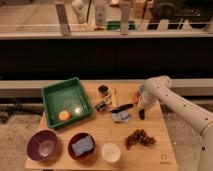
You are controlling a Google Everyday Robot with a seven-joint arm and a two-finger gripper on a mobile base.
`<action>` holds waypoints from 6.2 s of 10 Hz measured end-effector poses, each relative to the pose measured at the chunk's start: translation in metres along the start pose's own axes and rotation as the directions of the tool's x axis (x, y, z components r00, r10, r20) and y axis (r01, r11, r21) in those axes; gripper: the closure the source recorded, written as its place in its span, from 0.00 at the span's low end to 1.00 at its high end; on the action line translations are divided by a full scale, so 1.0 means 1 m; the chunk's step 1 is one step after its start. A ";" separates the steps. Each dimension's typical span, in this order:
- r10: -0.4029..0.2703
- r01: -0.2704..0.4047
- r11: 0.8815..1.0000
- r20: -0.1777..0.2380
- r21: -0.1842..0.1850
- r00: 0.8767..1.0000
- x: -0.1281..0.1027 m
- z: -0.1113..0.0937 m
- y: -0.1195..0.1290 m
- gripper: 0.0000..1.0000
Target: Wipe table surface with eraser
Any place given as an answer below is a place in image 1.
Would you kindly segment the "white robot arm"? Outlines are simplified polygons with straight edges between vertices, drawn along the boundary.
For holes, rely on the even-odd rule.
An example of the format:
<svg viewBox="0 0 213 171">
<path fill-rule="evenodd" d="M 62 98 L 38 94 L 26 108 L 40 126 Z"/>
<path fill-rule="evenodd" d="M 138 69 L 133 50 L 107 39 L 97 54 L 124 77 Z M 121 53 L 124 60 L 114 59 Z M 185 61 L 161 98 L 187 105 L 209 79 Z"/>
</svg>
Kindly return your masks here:
<svg viewBox="0 0 213 171">
<path fill-rule="evenodd" d="M 172 80 L 166 75 L 149 78 L 143 86 L 141 103 L 144 108 L 161 100 L 202 136 L 197 171 L 213 171 L 213 113 L 174 93 Z"/>
</svg>

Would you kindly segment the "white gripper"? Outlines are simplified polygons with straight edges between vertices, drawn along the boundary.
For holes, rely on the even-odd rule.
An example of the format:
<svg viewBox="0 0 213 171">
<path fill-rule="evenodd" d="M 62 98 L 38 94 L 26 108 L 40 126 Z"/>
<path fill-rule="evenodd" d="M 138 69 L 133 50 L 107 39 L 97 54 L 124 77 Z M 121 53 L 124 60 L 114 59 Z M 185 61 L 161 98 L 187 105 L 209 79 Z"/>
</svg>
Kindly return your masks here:
<svg viewBox="0 0 213 171">
<path fill-rule="evenodd" d="M 145 119 L 145 110 L 152 108 L 157 99 L 151 95 L 148 91 L 144 91 L 139 95 L 138 107 L 139 117 L 141 120 Z"/>
</svg>

